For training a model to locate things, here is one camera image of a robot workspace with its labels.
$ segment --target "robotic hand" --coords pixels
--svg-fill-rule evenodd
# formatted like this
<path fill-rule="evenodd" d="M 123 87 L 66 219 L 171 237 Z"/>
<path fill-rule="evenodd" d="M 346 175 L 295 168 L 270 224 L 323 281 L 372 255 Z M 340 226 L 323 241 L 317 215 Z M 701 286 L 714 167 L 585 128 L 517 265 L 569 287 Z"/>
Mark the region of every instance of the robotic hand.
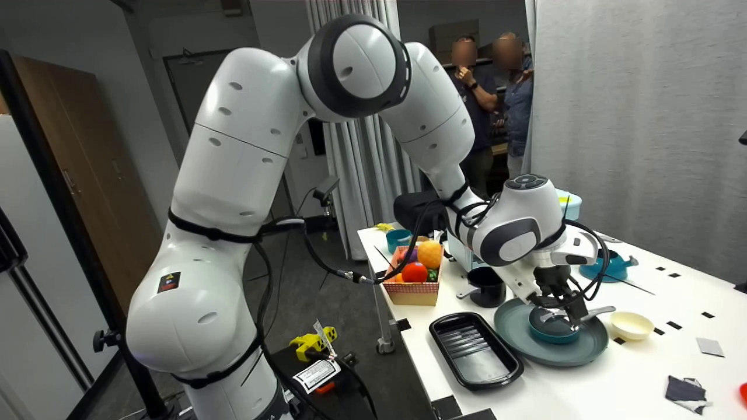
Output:
<path fill-rule="evenodd" d="M 262 50 L 223 59 L 193 122 L 160 251 L 131 300 L 129 351 L 183 380 L 201 420 L 286 413 L 243 300 L 243 261 L 303 122 L 368 115 L 390 125 L 447 203 L 450 232 L 517 300 L 561 307 L 572 321 L 585 315 L 562 269 L 592 261 L 597 251 L 562 224 L 554 184 L 522 175 L 498 202 L 471 195 L 460 162 L 473 132 L 440 64 L 372 19 L 344 16 L 292 59 Z"/>

